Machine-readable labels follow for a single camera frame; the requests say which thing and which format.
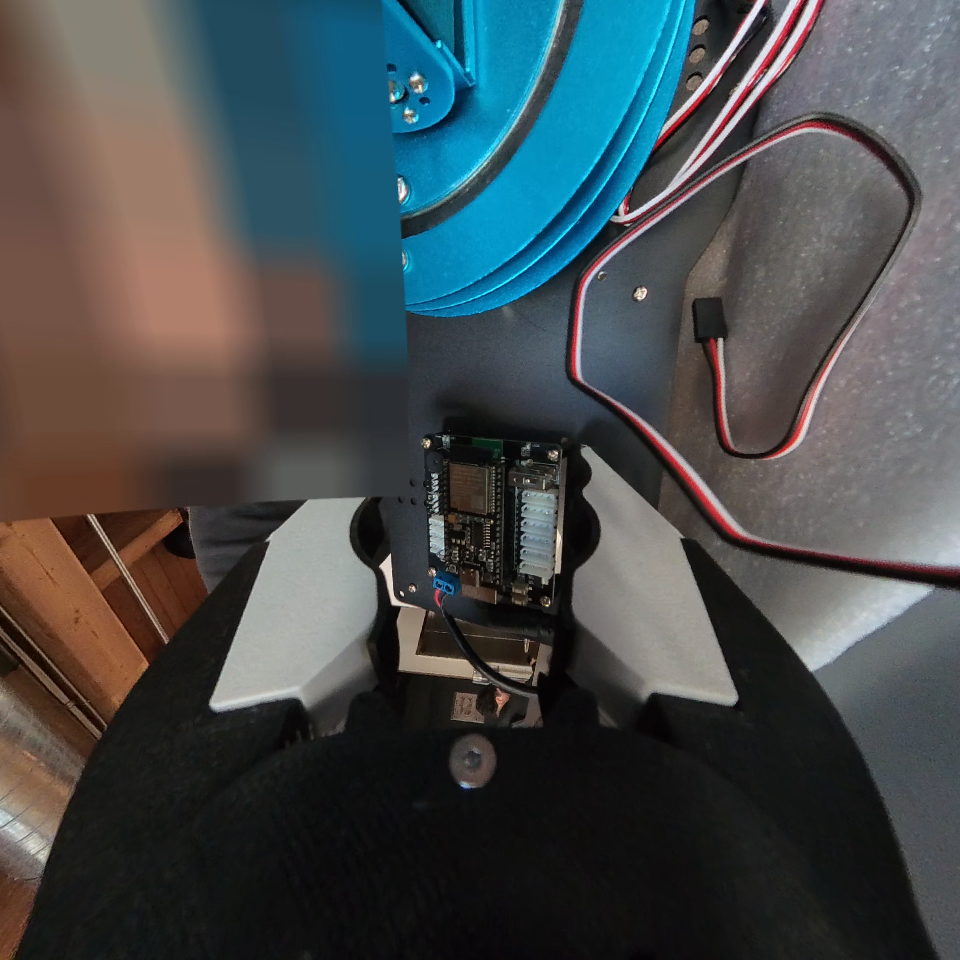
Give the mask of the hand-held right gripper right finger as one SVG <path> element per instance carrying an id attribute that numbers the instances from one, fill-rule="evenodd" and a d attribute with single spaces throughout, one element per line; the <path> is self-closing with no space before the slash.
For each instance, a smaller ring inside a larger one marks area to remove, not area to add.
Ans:
<path id="1" fill-rule="evenodd" d="M 597 453 L 583 494 L 599 540 L 574 573 L 570 674 L 603 720 L 628 724 L 653 694 L 734 706 L 738 691 L 679 532 Z"/>

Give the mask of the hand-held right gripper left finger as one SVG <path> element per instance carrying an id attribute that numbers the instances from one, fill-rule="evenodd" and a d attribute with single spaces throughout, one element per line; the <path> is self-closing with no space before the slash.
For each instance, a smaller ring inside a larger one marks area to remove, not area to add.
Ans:
<path id="1" fill-rule="evenodd" d="M 357 695 L 397 678 L 388 550 L 378 498 L 299 507 L 269 538 L 210 709 L 294 701 L 315 732 L 341 732 Z"/>

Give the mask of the blue toy robot arm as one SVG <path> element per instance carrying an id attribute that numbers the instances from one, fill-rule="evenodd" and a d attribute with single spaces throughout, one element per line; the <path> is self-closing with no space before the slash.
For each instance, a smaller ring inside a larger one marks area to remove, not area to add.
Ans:
<path id="1" fill-rule="evenodd" d="M 567 440 L 656 506 L 661 465 L 570 383 L 573 289 L 628 191 L 656 196 L 760 53 L 785 2 L 396 2 L 456 83 L 401 64 L 388 34 L 409 356 L 409 490 L 389 517 L 392 585 L 432 609 L 423 437 Z"/>

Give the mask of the white rectangular box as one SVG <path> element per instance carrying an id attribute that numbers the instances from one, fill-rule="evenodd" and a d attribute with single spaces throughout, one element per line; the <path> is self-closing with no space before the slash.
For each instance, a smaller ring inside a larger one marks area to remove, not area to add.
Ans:
<path id="1" fill-rule="evenodd" d="M 474 652 L 513 682 L 531 684 L 549 663 L 546 642 L 461 620 L 457 624 Z M 399 671 L 485 683 L 486 678 L 462 654 L 438 612 L 402 606 L 397 630 Z"/>

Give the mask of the metal ceiling pipe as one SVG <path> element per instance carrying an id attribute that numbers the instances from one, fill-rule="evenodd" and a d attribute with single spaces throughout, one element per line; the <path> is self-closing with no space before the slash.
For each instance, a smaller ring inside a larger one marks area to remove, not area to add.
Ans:
<path id="1" fill-rule="evenodd" d="M 127 567 L 125 561 L 121 557 L 118 549 L 114 546 L 114 543 L 108 536 L 106 530 L 102 526 L 99 519 L 97 519 L 94 513 L 88 513 L 85 515 L 85 519 L 93 532 L 96 534 L 101 544 L 107 551 L 109 558 L 112 560 L 114 566 L 117 569 L 117 572 L 123 577 L 124 581 L 134 599 L 136 600 L 138 606 L 142 610 L 144 616 L 149 619 L 150 624 L 159 637 L 161 643 L 167 644 L 170 642 L 170 636 L 162 626 L 161 619 L 157 616 L 156 612 L 149 604 L 146 596 L 143 594 L 140 586 L 138 585 L 137 580 L 132 574 L 131 570 Z"/>

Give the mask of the grey foam sheet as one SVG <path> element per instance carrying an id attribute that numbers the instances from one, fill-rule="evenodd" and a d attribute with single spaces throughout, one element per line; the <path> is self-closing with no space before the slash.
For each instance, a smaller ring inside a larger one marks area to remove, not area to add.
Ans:
<path id="1" fill-rule="evenodd" d="M 826 2 L 757 130 L 812 112 L 876 131 L 911 166 L 920 216 L 828 378 L 802 445 L 727 456 L 683 322 L 669 437 L 753 533 L 796 546 L 958 562 L 958 2 Z M 745 167 L 686 299 L 720 296 L 737 446 L 786 432 L 811 374 L 893 243 L 906 201 L 882 164 L 803 135 Z"/>

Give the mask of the silver ventilation duct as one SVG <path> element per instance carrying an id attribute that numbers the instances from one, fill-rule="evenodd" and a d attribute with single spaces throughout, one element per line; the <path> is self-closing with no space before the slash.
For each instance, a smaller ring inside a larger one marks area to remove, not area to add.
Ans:
<path id="1" fill-rule="evenodd" d="M 84 760 L 12 678 L 1 682 L 1 866 L 17 881 L 37 882 Z"/>

